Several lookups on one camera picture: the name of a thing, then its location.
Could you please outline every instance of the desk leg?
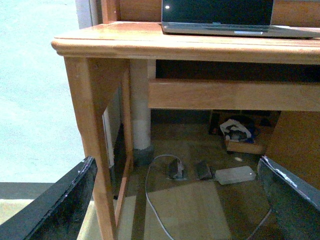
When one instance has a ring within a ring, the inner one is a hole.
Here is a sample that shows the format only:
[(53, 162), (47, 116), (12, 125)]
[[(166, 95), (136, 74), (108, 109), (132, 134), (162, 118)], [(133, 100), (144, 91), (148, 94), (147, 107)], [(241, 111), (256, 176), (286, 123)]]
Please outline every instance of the desk leg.
[(98, 166), (93, 198), (103, 240), (116, 240), (116, 221), (102, 115), (119, 87), (129, 61), (65, 57), (72, 103), (84, 153)]
[(320, 112), (282, 111), (266, 156), (320, 190)]

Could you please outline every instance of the white power adapter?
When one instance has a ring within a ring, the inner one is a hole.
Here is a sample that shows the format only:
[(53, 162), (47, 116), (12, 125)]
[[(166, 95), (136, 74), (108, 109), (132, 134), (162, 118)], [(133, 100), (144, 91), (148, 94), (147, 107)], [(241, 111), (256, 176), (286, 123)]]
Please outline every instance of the white power adapter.
[(249, 166), (233, 167), (215, 171), (215, 179), (221, 185), (252, 181), (255, 178), (256, 174)]

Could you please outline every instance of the wooden desk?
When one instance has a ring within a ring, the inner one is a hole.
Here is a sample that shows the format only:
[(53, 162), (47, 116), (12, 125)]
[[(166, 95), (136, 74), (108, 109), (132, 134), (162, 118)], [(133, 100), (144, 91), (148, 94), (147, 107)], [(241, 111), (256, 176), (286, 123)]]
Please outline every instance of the wooden desk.
[[(151, 108), (320, 111), (319, 83), (296, 82), (290, 76), (286, 82), (154, 80), (155, 60), (158, 59), (320, 65), (320, 39), (163, 35), (156, 22), (115, 22), (57, 36), (51, 44), (59, 55), (64, 56), (85, 155), (95, 157), (99, 167), (93, 197), (104, 240), (117, 238), (122, 199), (132, 167), (131, 92), (136, 91), (132, 93), (133, 98), (149, 101)], [(114, 211), (102, 115), (120, 84), (127, 162), (121, 184), (123, 191)], [(145, 94), (148, 85), (149, 100)], [(144, 94), (139, 94), (140, 88), (144, 89)], [(247, 89), (252, 93), (250, 97), (245, 94)], [(165, 102), (168, 91), (177, 92), (178, 97)], [(187, 94), (196, 99), (192, 105), (184, 100)], [(312, 116), (313, 122), (320, 117), (316, 112), (309, 115)], [(295, 116), (286, 121), (295, 121)], [(308, 133), (314, 137), (311, 143), (316, 144), (316, 141), (319, 146), (319, 127)], [(318, 156), (315, 168), (319, 169), (319, 147), (313, 147), (316, 150), (311, 156)]]

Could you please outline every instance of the laptop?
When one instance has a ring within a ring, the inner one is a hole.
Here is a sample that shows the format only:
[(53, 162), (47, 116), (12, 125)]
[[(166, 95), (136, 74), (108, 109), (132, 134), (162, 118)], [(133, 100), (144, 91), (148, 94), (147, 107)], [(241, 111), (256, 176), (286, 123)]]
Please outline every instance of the laptop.
[(165, 34), (320, 38), (320, 32), (273, 26), (274, 0), (162, 0)]

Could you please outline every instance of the white wall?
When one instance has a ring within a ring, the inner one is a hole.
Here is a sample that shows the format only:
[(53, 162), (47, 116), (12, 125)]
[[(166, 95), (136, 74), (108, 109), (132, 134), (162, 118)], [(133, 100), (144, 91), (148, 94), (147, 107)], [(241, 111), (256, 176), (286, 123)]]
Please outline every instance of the white wall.
[(84, 158), (63, 57), (75, 0), (0, 0), (0, 182), (54, 183)]

